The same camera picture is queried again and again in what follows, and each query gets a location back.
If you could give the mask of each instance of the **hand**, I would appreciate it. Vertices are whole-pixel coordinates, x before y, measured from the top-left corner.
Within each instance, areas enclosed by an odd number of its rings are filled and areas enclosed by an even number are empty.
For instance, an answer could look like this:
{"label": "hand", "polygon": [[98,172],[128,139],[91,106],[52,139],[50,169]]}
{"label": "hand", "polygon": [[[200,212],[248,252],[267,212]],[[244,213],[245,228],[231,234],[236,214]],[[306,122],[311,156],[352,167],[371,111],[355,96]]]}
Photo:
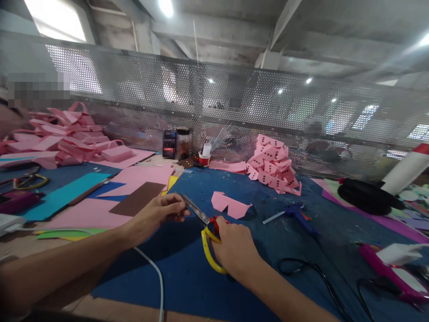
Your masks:
{"label": "hand", "polygon": [[177,194],[158,196],[152,199],[133,219],[119,227],[129,247],[145,242],[166,221],[185,221],[191,213],[183,198]]}
{"label": "hand", "polygon": [[222,216],[216,218],[216,222],[222,241],[218,244],[210,240],[216,259],[229,275],[244,284],[249,271],[257,267],[256,264],[263,262],[256,250],[250,229],[243,225],[228,225]]}

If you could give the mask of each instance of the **blue table surface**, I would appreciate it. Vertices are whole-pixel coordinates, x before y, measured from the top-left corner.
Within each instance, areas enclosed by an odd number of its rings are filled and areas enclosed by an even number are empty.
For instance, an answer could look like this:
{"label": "blue table surface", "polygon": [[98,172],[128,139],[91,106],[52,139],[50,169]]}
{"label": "blue table surface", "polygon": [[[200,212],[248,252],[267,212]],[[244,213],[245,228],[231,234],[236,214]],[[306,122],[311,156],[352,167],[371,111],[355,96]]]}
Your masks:
{"label": "blue table surface", "polygon": [[[22,164],[19,166],[0,169],[0,182],[17,178],[28,172],[29,168],[34,166],[33,164]],[[67,184],[75,181],[76,179],[84,176],[85,174],[95,172],[94,168],[98,168],[100,171],[98,173],[104,174],[118,174],[121,172],[121,169],[112,168],[105,165],[96,165],[94,163],[83,162],[79,165],[69,165],[69,166],[61,166],[57,169],[47,170],[45,168],[40,167],[39,174],[48,177],[49,182],[45,186],[39,188],[40,192],[44,192],[47,195],[55,190],[66,186]],[[0,193],[6,192],[12,188],[11,183],[1,186]]]}
{"label": "blue table surface", "polygon": [[[357,252],[355,242],[386,247],[391,243],[414,243],[367,218],[321,196],[322,190],[310,178],[303,183],[300,197],[278,195],[274,189],[248,176],[205,169],[182,174],[170,192],[187,194],[207,215],[220,215],[211,205],[214,191],[222,191],[240,202],[252,203],[246,216],[230,219],[248,226],[262,258],[277,269],[281,258],[300,258],[320,265],[355,321],[369,321],[357,300],[356,281],[374,278],[376,273]],[[263,225],[262,221],[294,202],[305,204],[304,212],[321,233],[320,245],[308,236],[294,218],[281,216]],[[160,267],[164,276],[165,309],[225,319],[227,321],[275,321],[267,308],[208,265],[197,218],[185,223],[163,225],[144,251]],[[341,319],[320,277],[310,269],[286,278],[298,290]],[[385,294],[364,290],[368,306],[377,322],[428,321],[410,305]],[[159,307],[159,281],[154,269],[133,250],[125,252],[108,270],[93,296]]]}

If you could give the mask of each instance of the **pile of pink cutouts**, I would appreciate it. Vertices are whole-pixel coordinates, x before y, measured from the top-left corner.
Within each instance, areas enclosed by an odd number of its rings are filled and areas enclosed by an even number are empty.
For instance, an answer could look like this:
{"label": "pile of pink cutouts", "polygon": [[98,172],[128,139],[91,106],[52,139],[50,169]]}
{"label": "pile of pink cutouts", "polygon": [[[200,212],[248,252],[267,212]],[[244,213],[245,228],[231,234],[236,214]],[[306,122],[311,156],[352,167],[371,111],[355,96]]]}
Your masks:
{"label": "pile of pink cutouts", "polygon": [[300,196],[303,185],[295,177],[291,164],[289,148],[283,142],[260,134],[255,153],[246,166],[250,180],[259,180],[279,194],[288,192]]}
{"label": "pile of pink cutouts", "polygon": [[[76,111],[81,105],[82,111]],[[30,113],[34,130],[15,130],[0,145],[0,167],[31,161],[46,169],[58,165],[74,165],[83,161],[122,162],[133,157],[133,150],[121,140],[105,136],[88,114],[84,103],[76,102],[67,111],[48,108],[52,113]]]}

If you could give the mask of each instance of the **jar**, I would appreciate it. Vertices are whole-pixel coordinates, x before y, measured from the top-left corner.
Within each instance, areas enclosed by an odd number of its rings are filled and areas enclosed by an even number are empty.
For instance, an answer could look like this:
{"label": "jar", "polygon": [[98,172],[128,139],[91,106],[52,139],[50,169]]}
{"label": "jar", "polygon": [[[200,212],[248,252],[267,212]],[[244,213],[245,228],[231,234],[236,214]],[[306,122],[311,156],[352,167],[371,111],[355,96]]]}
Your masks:
{"label": "jar", "polygon": [[177,141],[179,145],[179,153],[177,155],[177,159],[181,161],[189,158],[189,149],[191,142],[188,128],[181,127],[177,129]]}

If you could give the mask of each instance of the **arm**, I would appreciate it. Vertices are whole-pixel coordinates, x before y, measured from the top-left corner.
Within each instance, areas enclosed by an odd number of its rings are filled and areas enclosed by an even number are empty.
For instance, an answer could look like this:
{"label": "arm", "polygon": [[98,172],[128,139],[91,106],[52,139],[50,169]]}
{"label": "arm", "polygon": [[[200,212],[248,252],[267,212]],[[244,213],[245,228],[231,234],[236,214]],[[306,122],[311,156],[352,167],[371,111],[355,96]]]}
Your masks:
{"label": "arm", "polygon": [[282,321],[338,321],[294,288],[259,256],[249,228],[216,219],[221,244],[212,243],[217,260]]}
{"label": "arm", "polygon": [[66,283],[140,245],[166,220],[190,215],[178,194],[154,198],[121,227],[0,266],[0,310],[22,314]]}

